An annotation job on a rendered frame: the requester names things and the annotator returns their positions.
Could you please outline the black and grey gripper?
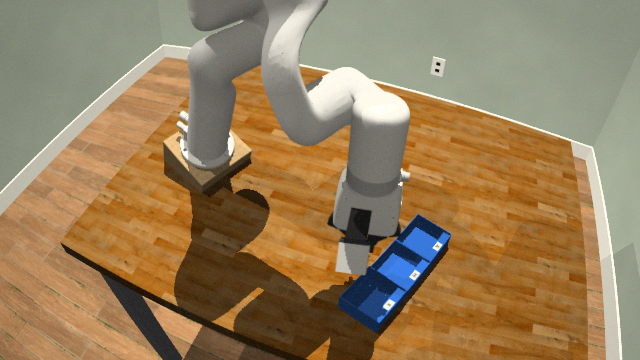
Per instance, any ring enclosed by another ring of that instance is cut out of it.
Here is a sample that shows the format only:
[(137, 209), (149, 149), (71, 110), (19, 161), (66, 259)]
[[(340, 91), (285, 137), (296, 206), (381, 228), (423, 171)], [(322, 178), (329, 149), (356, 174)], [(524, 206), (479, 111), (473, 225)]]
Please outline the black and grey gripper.
[(340, 231), (345, 235), (351, 207), (372, 210), (367, 240), (371, 240), (370, 253), (373, 253), (377, 242), (387, 237), (399, 237), (401, 235), (401, 227), (398, 221), (403, 197), (403, 182), (398, 184), (398, 188), (389, 195), (377, 198), (366, 197), (351, 189), (346, 180), (346, 171), (347, 167), (341, 174), (334, 211), (329, 216), (327, 224), (334, 228), (337, 227), (336, 229), (341, 229)]

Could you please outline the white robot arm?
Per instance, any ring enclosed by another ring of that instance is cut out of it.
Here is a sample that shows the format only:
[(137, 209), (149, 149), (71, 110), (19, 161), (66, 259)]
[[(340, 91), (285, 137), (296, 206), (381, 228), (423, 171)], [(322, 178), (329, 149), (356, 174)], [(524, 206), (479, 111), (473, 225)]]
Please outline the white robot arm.
[[(261, 65), (262, 83), (272, 110), (293, 142), (316, 145), (352, 124), (346, 171), (351, 189), (377, 198), (391, 194), (398, 183), (409, 182), (410, 173), (401, 168), (410, 124), (410, 110), (404, 100), (384, 92), (350, 67), (303, 83), (301, 44), (327, 3), (187, 0), (190, 20), (200, 31), (243, 19), (201, 39), (188, 53), (189, 110), (179, 115), (188, 129), (180, 121), (176, 124), (184, 132), (180, 149), (187, 162), (212, 169), (230, 159), (236, 101), (232, 80)], [(339, 239), (335, 272), (366, 275), (371, 213), (351, 207), (345, 237)]]

